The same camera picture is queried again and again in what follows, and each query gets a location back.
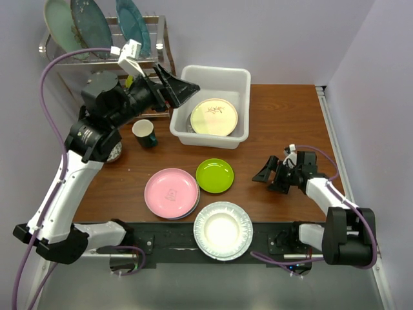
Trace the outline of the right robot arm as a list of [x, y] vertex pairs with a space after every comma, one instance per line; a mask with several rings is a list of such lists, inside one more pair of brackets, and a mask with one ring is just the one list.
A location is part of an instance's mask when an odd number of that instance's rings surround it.
[[324, 224], [294, 222], [276, 238], [296, 254], [309, 247], [318, 250], [329, 265], [370, 269], [376, 264], [378, 248], [376, 220], [372, 209], [361, 208], [342, 195], [332, 178], [318, 171], [317, 154], [285, 149], [285, 158], [271, 156], [252, 178], [266, 183], [269, 190], [287, 194], [297, 187], [325, 213]]

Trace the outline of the cream green branch plate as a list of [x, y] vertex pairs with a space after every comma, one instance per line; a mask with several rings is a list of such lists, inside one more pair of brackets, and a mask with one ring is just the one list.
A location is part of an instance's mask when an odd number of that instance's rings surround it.
[[190, 124], [197, 134], [228, 136], [237, 123], [236, 108], [229, 101], [219, 98], [198, 103], [190, 115]]

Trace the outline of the grey reindeer plate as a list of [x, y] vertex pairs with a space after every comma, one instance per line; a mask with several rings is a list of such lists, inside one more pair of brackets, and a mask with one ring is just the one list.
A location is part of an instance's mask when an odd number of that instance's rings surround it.
[[186, 119], [186, 131], [188, 133], [195, 133], [195, 130], [193, 129], [192, 124], [191, 124], [191, 116], [192, 115], [189, 114], [187, 119]]

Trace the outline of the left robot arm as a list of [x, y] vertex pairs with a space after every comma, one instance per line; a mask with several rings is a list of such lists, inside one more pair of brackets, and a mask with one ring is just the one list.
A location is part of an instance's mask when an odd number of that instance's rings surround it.
[[83, 225], [74, 224], [73, 218], [90, 183], [121, 141], [119, 129], [147, 109], [179, 108], [201, 89], [161, 65], [154, 70], [159, 82], [140, 74], [130, 88], [123, 88], [113, 72], [89, 77], [81, 92], [85, 104], [65, 139], [54, 185], [35, 216], [13, 231], [45, 260], [68, 265], [91, 249], [113, 247], [127, 253], [133, 248], [134, 230], [125, 222]]

